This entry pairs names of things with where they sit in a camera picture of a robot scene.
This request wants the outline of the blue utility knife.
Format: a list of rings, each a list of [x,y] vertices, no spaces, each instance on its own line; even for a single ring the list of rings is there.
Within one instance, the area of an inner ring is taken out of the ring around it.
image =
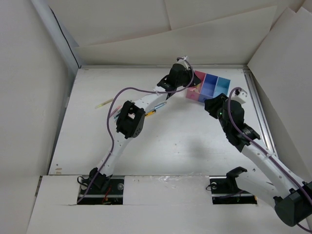
[[[149,110],[147,113],[150,113],[150,112],[153,112],[153,111],[156,111],[157,109],[163,107],[164,105],[166,105],[167,102],[162,102],[162,103],[159,103],[158,105],[156,105],[155,107],[153,107],[151,110]]]

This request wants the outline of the yellow utility knife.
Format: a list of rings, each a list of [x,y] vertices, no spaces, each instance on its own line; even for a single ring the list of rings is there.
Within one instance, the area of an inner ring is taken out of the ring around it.
[[[151,115],[153,115],[153,114],[155,114],[155,113],[156,113],[156,110],[152,110],[152,111],[148,112],[148,113],[145,115],[145,117],[149,117],[149,116],[151,116]]]

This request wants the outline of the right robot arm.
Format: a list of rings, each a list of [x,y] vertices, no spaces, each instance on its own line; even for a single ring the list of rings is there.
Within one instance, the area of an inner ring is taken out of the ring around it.
[[[295,175],[266,149],[260,135],[244,122],[246,94],[234,99],[220,94],[204,101],[205,111],[217,119],[229,143],[250,159],[270,181],[267,183],[243,167],[226,174],[226,188],[247,191],[269,204],[286,225],[293,227],[312,214],[312,184]]]

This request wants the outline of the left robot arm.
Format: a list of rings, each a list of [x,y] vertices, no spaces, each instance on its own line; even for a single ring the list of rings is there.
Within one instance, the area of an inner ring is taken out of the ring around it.
[[[106,127],[112,144],[108,153],[98,166],[92,169],[88,177],[86,191],[94,189],[97,193],[107,191],[114,168],[128,143],[137,137],[143,130],[145,116],[155,106],[168,100],[172,95],[182,92],[189,87],[197,86],[201,80],[185,57],[177,58],[167,75],[162,78],[151,91],[135,87],[126,87],[114,97],[106,119]],[[133,90],[144,93],[145,96],[136,101],[126,101],[122,105],[116,121],[116,132],[110,130],[109,120],[113,105],[117,98],[125,91]]]

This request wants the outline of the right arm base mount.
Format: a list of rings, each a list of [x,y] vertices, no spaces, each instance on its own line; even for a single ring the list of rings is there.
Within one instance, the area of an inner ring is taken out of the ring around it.
[[[226,175],[209,176],[209,185],[206,191],[211,192],[214,205],[236,205],[253,204],[257,205],[257,199],[251,193],[238,188],[236,178],[247,172],[245,168],[236,167],[227,172]]]

